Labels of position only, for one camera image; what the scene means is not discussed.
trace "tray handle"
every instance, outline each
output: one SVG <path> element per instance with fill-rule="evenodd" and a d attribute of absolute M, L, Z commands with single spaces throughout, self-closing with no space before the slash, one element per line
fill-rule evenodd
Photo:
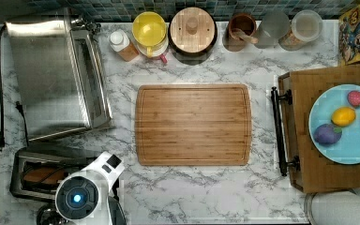
<path fill-rule="evenodd" d="M 279 111 L 279 102 L 281 100 L 286 100 L 289 105 L 292 105 L 293 104 L 292 91 L 287 90 L 285 95 L 279 96 L 277 88 L 272 87 L 271 101 L 273 103 L 274 123 L 276 125 L 279 169 L 282 176 L 286 176 L 288 167 L 294 167 L 297 171 L 300 171 L 300 159 L 299 156 L 295 156 L 292 161 L 290 162 L 286 161 L 285 145 L 283 142 L 283 134 L 282 134 L 282 120 Z"/>

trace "toaster oven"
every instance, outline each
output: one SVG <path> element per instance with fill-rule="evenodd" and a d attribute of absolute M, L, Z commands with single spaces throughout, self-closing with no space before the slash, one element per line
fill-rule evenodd
<path fill-rule="evenodd" d="M 66 7 L 6 25 L 30 141 L 110 125 L 98 23 Z"/>

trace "white marble surface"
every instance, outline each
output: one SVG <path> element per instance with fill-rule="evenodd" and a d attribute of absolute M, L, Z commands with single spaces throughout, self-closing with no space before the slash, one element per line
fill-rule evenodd
<path fill-rule="evenodd" d="M 138 56 L 124 62 L 108 44 L 108 35 L 130 23 L 104 23 L 98 35 L 112 104 L 114 128 L 68 137 L 61 145 L 110 151 L 126 163 L 120 176 L 120 203 L 128 224 L 169 223 L 307 223 L 305 195 L 291 187 L 278 169 L 275 127 L 269 91 L 277 77 L 291 70 L 337 65 L 337 22 L 326 21 L 322 36 L 296 52 L 279 46 L 265 50 L 248 45 L 228 52 L 221 37 L 208 60 L 198 66 L 178 62 L 169 51 L 168 64 Z M 16 199 L 8 191 L 14 153 L 24 146 L 23 121 L 14 108 L 20 100 L 8 38 L 4 39 L 6 142 L 0 154 L 0 224 L 35 224 L 43 203 Z M 247 166 L 144 167 L 134 138 L 135 101 L 142 84 L 243 83 L 252 112 L 252 144 Z"/>

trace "tile backsplash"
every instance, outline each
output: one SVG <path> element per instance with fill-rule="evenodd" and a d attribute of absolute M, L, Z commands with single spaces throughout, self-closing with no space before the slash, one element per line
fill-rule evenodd
<path fill-rule="evenodd" d="M 303 9 L 318 12 L 323 19 L 335 19 L 354 8 L 360 0 L 23 0 L 37 11 L 60 7 L 78 9 L 96 22 L 132 22 L 145 11 L 155 11 L 169 22 L 183 8 L 206 10 L 215 21 L 228 21 L 234 13 L 246 12 L 257 20 L 272 10 L 290 18 Z"/>

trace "blue light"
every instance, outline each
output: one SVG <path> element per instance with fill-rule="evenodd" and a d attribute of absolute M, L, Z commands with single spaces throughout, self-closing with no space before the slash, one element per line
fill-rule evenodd
<path fill-rule="evenodd" d="M 78 203 L 81 200 L 81 195 L 75 195 L 74 196 L 74 202 Z"/>

